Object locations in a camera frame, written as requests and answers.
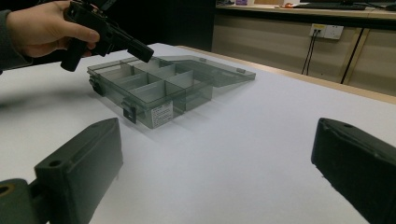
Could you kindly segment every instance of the clear plastic organizer box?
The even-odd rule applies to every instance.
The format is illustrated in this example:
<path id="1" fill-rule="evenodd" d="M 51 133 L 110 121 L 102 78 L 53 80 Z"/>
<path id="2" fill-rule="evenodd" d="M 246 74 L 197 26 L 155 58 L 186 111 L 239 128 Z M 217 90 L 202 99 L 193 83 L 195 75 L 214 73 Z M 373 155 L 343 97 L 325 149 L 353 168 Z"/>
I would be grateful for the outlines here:
<path id="1" fill-rule="evenodd" d="M 93 89 L 133 123 L 157 128 L 212 99 L 213 88 L 254 80 L 255 73 L 195 56 L 128 58 L 88 67 Z"/>

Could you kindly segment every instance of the table surface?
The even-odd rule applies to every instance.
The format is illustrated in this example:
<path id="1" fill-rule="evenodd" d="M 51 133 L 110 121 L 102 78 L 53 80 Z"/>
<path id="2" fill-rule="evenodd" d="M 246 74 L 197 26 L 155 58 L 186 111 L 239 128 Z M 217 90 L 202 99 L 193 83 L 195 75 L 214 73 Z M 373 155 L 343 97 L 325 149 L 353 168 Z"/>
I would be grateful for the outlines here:
<path id="1" fill-rule="evenodd" d="M 88 81 L 88 66 L 132 57 L 126 51 L 84 58 L 75 73 L 59 63 L 6 71 L 0 179 L 33 181 L 33 167 L 51 152 L 119 118 L 124 165 L 91 224 L 367 223 L 311 163 L 317 123 L 338 119 L 396 146 L 396 104 L 201 51 L 151 47 L 155 56 L 196 55 L 257 76 L 151 130 L 125 119 Z"/>

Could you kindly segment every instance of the electrical outlet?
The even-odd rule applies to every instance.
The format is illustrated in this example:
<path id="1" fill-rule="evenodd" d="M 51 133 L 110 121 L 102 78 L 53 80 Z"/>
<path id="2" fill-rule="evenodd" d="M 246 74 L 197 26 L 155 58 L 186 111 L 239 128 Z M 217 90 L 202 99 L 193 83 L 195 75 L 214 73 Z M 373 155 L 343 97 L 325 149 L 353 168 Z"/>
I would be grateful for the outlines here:
<path id="1" fill-rule="evenodd" d="M 324 38 L 339 39 L 343 33 L 344 26 L 327 25 Z"/>
<path id="2" fill-rule="evenodd" d="M 327 25 L 324 24 L 317 24 L 317 23 L 313 23 L 312 27 L 311 27 L 311 31 L 309 32 L 309 35 L 312 36 L 315 32 L 315 30 L 319 31 L 319 33 L 317 34 L 317 37 L 324 37 L 324 34 L 326 32 L 326 27 Z"/>

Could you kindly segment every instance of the bolt hole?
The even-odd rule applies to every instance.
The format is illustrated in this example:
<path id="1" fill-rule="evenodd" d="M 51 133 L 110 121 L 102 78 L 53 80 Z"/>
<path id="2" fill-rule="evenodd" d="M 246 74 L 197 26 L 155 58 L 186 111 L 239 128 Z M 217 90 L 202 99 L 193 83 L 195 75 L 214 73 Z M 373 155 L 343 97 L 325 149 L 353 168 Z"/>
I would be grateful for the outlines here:
<path id="1" fill-rule="evenodd" d="M 61 161 L 52 161 L 49 163 L 49 166 L 54 167 L 54 166 L 59 166 L 61 164 Z"/>
<path id="2" fill-rule="evenodd" d="M 6 193 L 9 190 L 8 186 L 0 186 L 0 195 Z"/>

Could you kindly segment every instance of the label on box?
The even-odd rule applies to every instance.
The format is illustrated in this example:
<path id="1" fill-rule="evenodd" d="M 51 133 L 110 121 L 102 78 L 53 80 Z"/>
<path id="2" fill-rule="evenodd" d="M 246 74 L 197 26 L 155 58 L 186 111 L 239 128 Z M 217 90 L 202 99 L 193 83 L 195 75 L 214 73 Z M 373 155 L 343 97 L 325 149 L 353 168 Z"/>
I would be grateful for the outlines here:
<path id="1" fill-rule="evenodd" d="M 151 110 L 152 126 L 157 128 L 173 119 L 173 101 Z"/>

